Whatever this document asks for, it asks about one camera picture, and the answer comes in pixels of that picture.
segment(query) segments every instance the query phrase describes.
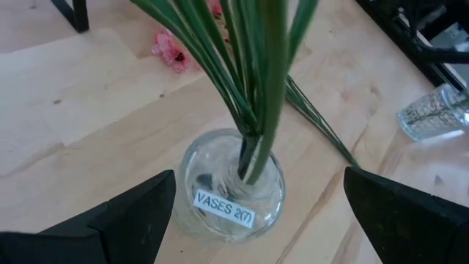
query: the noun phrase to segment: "clear glass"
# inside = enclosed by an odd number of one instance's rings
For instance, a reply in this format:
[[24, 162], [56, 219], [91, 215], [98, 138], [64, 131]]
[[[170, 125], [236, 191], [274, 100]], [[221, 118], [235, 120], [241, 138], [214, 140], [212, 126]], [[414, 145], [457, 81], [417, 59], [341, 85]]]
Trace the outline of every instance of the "clear glass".
[[469, 100], [448, 84], [411, 103], [398, 114], [402, 130], [418, 141], [467, 127]]
[[[189, 233], [208, 239], [242, 243], [267, 232], [277, 221], [285, 199], [281, 168], [271, 154], [254, 185], [237, 176], [242, 136], [235, 129], [210, 131], [196, 139], [184, 154], [177, 178], [174, 215]], [[255, 212], [251, 228], [193, 205], [197, 190]]]

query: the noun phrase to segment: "pink flower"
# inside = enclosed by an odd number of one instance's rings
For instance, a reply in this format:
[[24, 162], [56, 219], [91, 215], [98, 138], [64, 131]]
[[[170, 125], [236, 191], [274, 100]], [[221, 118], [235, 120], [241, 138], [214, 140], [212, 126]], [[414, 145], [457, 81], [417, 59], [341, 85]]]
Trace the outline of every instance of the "pink flower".
[[161, 57], [164, 63], [172, 67], [176, 73], [184, 73], [191, 64], [191, 58], [186, 51], [176, 44], [167, 33], [159, 32], [155, 35], [152, 53]]
[[220, 5], [220, 0], [209, 0], [209, 7], [212, 10], [212, 15], [215, 18], [220, 18], [222, 9]]

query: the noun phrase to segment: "vases 2 7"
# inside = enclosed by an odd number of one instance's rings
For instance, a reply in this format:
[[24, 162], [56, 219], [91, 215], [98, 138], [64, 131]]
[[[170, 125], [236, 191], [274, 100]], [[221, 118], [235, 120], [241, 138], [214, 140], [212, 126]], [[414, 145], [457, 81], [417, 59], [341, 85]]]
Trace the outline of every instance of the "vases 2 7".
[[469, 125], [468, 91], [442, 84], [397, 116], [402, 130], [416, 141], [460, 130]]
[[253, 185], [237, 174], [242, 136], [235, 129], [201, 135], [186, 151], [177, 176], [174, 215], [200, 238], [241, 243], [269, 230], [285, 198], [281, 168], [270, 155]]

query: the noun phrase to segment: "plant stem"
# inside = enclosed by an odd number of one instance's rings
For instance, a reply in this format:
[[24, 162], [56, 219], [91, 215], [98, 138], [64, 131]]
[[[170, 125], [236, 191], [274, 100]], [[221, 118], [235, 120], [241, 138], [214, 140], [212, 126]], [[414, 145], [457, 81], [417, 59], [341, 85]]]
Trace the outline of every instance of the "plant stem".
[[240, 160], [237, 168], [237, 173], [241, 180], [244, 180], [246, 176], [246, 172], [248, 171], [249, 164], [251, 163], [258, 141], [259, 139], [256, 137], [243, 137], [243, 143], [241, 144], [240, 151]]

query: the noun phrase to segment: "clear glass vase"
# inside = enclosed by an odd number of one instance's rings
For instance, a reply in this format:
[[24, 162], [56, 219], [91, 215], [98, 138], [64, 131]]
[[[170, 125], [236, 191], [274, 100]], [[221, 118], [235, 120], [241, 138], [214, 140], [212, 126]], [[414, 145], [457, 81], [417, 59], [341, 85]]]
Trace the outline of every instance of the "clear glass vase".
[[415, 141], [458, 131], [469, 123], [468, 94], [442, 84], [402, 109], [397, 117], [402, 130]]
[[180, 165], [174, 215], [189, 233], [242, 243], [268, 231], [285, 199], [281, 168], [271, 154], [258, 181], [245, 184], [237, 174], [242, 136], [235, 129], [201, 135]]

